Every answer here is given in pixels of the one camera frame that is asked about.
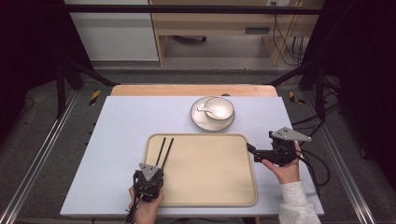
white tabletop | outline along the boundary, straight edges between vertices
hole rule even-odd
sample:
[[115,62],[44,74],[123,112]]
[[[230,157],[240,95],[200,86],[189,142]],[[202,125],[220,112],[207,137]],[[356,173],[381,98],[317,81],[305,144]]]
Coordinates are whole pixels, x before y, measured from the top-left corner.
[[[90,143],[67,194],[61,215],[124,217],[131,201],[128,188],[155,133],[213,133],[194,124],[191,106],[204,96],[108,96]],[[240,133],[257,149],[272,149],[269,131],[290,127],[280,97],[227,97],[235,119],[223,131]],[[308,199],[324,214],[312,179],[301,163],[301,179]],[[258,199],[244,207],[160,207],[159,217],[257,217],[279,212],[282,195],[276,177],[253,162]]]

hand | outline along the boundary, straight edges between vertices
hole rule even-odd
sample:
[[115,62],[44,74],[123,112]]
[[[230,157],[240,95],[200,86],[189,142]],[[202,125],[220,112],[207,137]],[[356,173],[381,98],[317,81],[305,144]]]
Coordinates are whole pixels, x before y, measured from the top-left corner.
[[[132,208],[134,203],[134,186],[129,188],[132,202],[129,203],[129,209]],[[153,224],[157,216],[157,209],[163,201],[163,190],[160,190],[158,198],[150,203],[142,202],[138,209],[134,212],[134,222],[137,224]]]
[[[296,152],[297,155],[300,156],[301,149],[300,146],[298,145],[298,142],[294,142],[294,145],[297,150]],[[262,160],[262,164],[264,164],[264,166],[266,166],[270,171],[272,171],[276,175],[276,178],[279,181],[279,184],[281,185],[300,181],[300,172],[299,172],[297,158],[291,163],[282,167],[276,166],[268,160]]]

white spoon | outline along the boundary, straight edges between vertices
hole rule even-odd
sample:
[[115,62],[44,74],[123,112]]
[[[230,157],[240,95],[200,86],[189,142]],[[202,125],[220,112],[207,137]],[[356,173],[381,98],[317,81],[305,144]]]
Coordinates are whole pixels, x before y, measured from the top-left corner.
[[225,112],[224,111],[213,111],[213,110],[209,110],[203,107],[197,107],[197,110],[202,112],[209,112],[211,114],[213,114],[214,116],[218,117],[219,119],[224,119],[225,118]]

tray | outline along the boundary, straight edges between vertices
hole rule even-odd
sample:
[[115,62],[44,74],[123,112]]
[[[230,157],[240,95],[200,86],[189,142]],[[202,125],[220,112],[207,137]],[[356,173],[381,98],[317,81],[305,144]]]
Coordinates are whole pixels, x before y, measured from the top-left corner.
[[241,134],[163,134],[152,135],[147,144],[145,163],[155,165],[163,139],[162,205],[252,205],[257,190],[248,155],[247,140]]

white sleeve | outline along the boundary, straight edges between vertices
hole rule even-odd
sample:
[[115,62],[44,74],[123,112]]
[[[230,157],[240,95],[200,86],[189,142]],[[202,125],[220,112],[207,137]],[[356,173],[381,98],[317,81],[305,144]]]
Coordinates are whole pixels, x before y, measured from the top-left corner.
[[320,223],[315,204],[306,199],[302,181],[280,185],[280,187],[283,195],[283,203],[279,211],[281,224]]

